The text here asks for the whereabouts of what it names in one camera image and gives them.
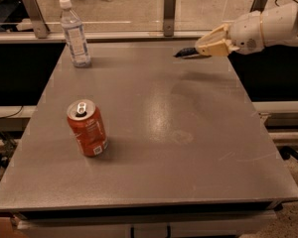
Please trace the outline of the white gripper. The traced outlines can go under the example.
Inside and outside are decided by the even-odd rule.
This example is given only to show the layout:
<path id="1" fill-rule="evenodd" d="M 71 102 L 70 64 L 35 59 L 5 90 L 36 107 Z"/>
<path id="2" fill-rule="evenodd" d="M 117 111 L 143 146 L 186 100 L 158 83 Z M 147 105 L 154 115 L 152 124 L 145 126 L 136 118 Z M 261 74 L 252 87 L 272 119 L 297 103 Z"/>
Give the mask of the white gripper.
<path id="1" fill-rule="evenodd" d="M 203 56 L 227 57 L 236 51 L 242 55 L 259 53 L 264 49 L 262 16 L 259 11 L 244 14 L 229 24 L 222 24 L 200 37 L 195 49 Z"/>

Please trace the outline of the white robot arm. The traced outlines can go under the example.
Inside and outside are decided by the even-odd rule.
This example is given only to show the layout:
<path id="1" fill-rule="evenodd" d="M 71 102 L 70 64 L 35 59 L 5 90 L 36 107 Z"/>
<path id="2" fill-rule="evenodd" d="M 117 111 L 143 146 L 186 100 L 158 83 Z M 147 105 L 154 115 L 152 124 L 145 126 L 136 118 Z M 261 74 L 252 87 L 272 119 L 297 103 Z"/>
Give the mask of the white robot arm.
<path id="1" fill-rule="evenodd" d="M 271 46 L 298 47 L 298 4 L 289 3 L 263 12 L 244 14 L 222 24 L 195 43 L 203 56 L 249 55 Z"/>

